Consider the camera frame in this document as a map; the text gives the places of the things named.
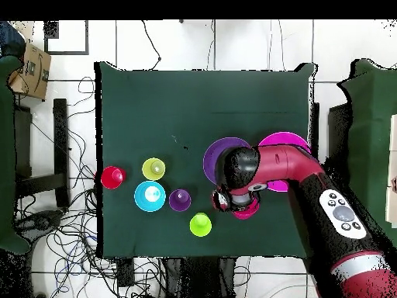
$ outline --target cardboard box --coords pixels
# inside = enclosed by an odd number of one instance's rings
[[[26,43],[23,56],[24,65],[15,73],[10,83],[11,89],[22,95],[45,100],[51,56],[31,43]]]

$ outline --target plastic cup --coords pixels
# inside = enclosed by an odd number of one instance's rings
[[[190,231],[196,237],[206,236],[212,229],[211,220],[204,213],[197,213],[190,220]]]
[[[288,131],[279,131],[272,135],[264,138],[259,146],[263,145],[277,145],[277,144],[293,144],[303,147],[310,153],[310,148],[307,142],[296,133],[290,133]],[[288,183],[286,181],[273,181],[268,183],[268,189],[275,192],[287,192]]]
[[[151,213],[164,205],[165,191],[159,183],[146,181],[136,187],[133,198],[141,210]]]
[[[204,153],[202,159],[202,169],[204,174],[213,184],[216,184],[215,168],[216,160],[221,153],[230,147],[249,147],[250,145],[245,141],[237,137],[225,137],[212,143],[207,151]]]
[[[142,166],[142,173],[146,179],[157,181],[164,176],[165,163],[157,158],[147,159]]]
[[[168,202],[173,210],[185,211],[190,207],[192,199],[185,189],[176,189],[170,194]]]
[[[107,189],[117,189],[126,180],[124,169],[109,166],[103,169],[101,183]]]

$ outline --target purple plate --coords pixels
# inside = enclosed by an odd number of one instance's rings
[[[221,153],[229,147],[249,147],[250,145],[241,138],[237,137],[225,137],[220,140],[215,141],[207,149],[202,159],[202,168],[204,170],[205,176],[216,185],[215,178],[215,166],[216,160],[221,155]]]

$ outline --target green cup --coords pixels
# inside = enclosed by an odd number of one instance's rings
[[[196,237],[206,236],[212,229],[211,220],[204,213],[197,213],[190,220],[190,231]]]

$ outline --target purple cup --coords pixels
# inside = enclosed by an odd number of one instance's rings
[[[216,160],[221,153],[229,147],[250,147],[245,141],[237,137],[225,137],[212,143],[204,154],[202,159],[202,168],[205,176],[216,185],[215,167]]]
[[[190,207],[192,198],[185,189],[176,189],[170,194],[168,202],[173,210],[185,211]]]
[[[290,133],[289,131],[279,131],[277,133],[273,133],[272,135],[264,138],[259,146],[263,145],[277,145],[277,144],[293,144],[303,147],[309,153],[310,148],[307,145],[306,141],[301,138],[296,133]],[[275,192],[287,192],[288,191],[288,183],[285,181],[273,181],[268,183],[268,189]]]

